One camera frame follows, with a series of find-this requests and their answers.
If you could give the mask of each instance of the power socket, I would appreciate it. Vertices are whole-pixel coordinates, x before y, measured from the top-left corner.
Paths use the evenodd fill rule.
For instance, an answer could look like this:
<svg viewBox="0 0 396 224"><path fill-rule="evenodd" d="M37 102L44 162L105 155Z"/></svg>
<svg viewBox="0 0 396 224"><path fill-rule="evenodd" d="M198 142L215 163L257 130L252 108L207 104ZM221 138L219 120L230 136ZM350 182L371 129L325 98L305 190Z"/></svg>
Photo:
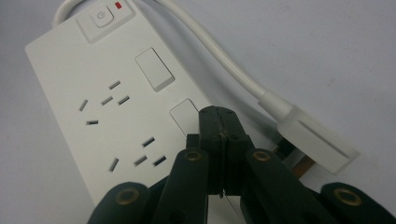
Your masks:
<svg viewBox="0 0 396 224"><path fill-rule="evenodd" d="M132 0L101 1L26 52L95 204L169 175L210 105Z"/></svg>

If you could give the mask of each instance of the white cable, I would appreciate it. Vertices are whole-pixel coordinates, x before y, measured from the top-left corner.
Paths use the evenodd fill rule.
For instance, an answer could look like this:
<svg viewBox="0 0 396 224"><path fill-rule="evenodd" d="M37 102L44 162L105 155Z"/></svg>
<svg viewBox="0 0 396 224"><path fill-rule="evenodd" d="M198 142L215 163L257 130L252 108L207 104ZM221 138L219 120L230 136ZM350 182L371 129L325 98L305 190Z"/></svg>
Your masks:
<svg viewBox="0 0 396 224"><path fill-rule="evenodd" d="M53 17L53 21L51 24L52 28L64 22L69 16L72 9L83 1L85 0L65 0L56 10L55 16Z"/></svg>
<svg viewBox="0 0 396 224"><path fill-rule="evenodd" d="M342 138L314 120L296 105L264 87L249 77L222 50L198 21L180 8L173 0L155 0L173 12L197 36L218 62L253 96L259 105L276 121L282 136L322 165L329 172L337 174L359 156Z"/></svg>

